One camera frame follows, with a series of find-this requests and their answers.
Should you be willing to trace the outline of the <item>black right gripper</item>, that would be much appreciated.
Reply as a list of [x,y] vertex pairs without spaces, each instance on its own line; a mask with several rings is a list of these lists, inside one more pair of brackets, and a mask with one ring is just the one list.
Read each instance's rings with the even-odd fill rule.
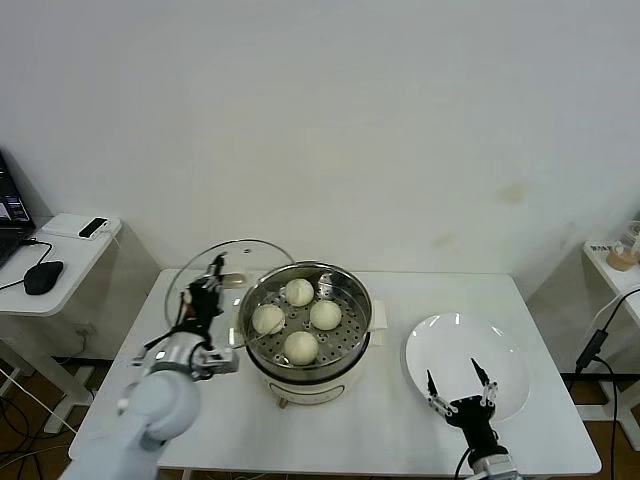
[[471,362],[483,387],[481,398],[462,398],[450,404],[439,395],[431,372],[427,371],[426,399],[438,415],[446,415],[449,425],[463,432],[471,454],[499,454],[500,445],[490,424],[495,413],[498,384],[474,358]]

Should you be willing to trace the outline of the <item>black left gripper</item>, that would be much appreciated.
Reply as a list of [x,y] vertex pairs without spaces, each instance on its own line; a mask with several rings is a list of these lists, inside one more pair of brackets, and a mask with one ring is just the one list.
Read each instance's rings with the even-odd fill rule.
[[189,285],[190,301],[182,322],[186,331],[208,334],[213,320],[223,313],[221,285],[216,279],[222,278],[225,257],[226,252],[217,254],[208,266],[208,274]]

